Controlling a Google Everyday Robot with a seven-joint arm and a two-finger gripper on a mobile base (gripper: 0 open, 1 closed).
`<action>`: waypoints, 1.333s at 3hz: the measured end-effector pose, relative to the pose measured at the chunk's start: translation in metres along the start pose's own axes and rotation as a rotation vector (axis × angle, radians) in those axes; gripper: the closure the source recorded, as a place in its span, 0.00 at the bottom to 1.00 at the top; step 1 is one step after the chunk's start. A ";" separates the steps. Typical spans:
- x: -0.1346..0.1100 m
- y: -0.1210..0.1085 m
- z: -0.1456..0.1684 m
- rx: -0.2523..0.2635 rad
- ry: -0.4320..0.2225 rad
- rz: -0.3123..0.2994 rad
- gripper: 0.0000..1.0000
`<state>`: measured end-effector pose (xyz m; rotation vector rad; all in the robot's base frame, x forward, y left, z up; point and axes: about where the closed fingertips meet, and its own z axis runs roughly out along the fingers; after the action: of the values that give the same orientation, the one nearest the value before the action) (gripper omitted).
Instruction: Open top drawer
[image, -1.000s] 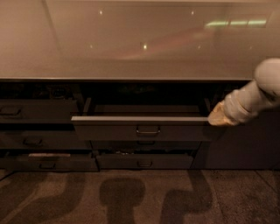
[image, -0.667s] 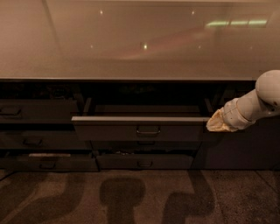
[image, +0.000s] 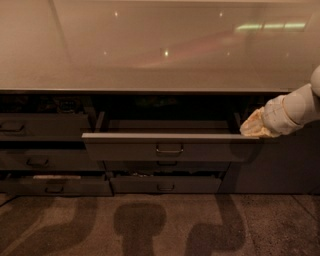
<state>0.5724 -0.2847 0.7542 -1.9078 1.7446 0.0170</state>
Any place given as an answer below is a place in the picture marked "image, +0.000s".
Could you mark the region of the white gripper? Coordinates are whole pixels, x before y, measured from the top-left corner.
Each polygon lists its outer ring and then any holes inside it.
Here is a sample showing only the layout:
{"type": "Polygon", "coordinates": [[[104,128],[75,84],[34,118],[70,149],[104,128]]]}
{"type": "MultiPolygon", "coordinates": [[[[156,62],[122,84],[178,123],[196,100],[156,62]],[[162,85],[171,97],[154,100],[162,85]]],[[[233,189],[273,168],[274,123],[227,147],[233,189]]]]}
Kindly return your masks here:
{"type": "Polygon", "coordinates": [[[246,137],[276,138],[289,135],[302,128],[287,114],[284,95],[269,100],[264,107],[256,109],[241,125],[240,133],[246,137]]]}

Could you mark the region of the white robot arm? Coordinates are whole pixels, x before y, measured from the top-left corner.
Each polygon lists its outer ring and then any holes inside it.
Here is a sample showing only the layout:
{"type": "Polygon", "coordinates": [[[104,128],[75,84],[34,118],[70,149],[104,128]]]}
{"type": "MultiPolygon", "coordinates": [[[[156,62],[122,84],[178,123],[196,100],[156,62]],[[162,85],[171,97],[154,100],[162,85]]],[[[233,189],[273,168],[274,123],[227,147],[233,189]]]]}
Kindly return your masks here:
{"type": "Polygon", "coordinates": [[[241,125],[247,137],[275,138],[289,135],[320,119],[320,66],[310,82],[297,90],[269,100],[241,125]]]}

